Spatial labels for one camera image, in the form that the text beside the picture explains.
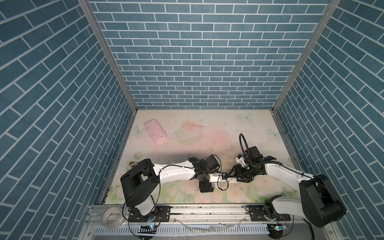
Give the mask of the white staple box sleeve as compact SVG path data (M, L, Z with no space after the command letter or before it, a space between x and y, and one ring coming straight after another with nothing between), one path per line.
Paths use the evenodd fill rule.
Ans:
M237 183L237 179L236 178L227 178L227 181L228 181L229 184Z

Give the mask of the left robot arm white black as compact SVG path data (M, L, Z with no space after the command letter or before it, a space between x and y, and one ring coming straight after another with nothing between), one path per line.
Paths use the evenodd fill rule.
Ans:
M154 164L150 159L140 161L121 178L124 206L137 209L142 216L156 210L158 200L152 194L161 184L176 181L199 181L201 193L211 193L214 185L211 178L220 176L221 164L214 155L203 159L189 158L177 164Z

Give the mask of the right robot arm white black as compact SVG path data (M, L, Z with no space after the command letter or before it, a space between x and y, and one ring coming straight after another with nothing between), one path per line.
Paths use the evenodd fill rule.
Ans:
M300 172L277 161L272 156L264 157L257 147L245 150L236 158L237 164L229 176L237 181L250 183L256 176L274 177L294 190L299 198L286 198L275 195L264 202L267 219L275 220L280 215L301 217L321 228L340 220L346 214L346 207L330 179L323 175Z

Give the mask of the floral table mat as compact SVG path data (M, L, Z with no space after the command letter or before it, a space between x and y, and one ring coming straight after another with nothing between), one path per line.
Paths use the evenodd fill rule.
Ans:
M144 126L152 119L156 119L167 134L159 143L152 140ZM256 146L264 156L273 156L287 166L293 165L268 110L140 110L106 203L124 202L120 178L144 159L167 165L214 154L220 158L223 171L229 172L236 164L235 158L245 148L239 143L240 134L245 136L249 147ZM262 203L275 195L297 198L299 193L276 178L261 175L249 184L222 183L219 189L204 194L196 180L166 183L155 190L154 198L161 204Z

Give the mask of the pink phone case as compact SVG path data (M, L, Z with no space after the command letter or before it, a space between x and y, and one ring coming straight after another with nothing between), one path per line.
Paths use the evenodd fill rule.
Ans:
M167 138L166 132L156 119L145 122L144 126L155 143L159 143Z

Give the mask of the clear tape roll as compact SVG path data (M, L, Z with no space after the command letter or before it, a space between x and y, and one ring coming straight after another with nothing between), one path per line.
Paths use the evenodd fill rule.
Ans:
M121 207L108 208L101 218L102 226L108 229L116 229L121 226L124 222L122 214L123 210Z

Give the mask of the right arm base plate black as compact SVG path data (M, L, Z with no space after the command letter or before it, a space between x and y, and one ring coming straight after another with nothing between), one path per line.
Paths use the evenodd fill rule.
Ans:
M291 221L291 216L287 214L278 214L276 210L267 204L254 204L245 206L252 222L257 221Z

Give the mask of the aluminium rail frame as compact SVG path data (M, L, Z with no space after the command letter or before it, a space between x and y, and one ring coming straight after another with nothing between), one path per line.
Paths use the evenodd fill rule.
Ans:
M301 217L291 221L252 222L245 209L254 204L175 204L169 222L134 223L119 205L94 205L80 233L80 240L341 240L336 224L322 228ZM111 207L121 207L124 222L116 229L102 226Z

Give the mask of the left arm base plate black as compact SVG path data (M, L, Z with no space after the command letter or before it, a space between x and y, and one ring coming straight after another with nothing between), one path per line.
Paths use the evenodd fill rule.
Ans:
M155 209L147 215L142 215L138 209L132 209L129 215L129 221L134 223L169 222L171 208L171 206L156 206Z

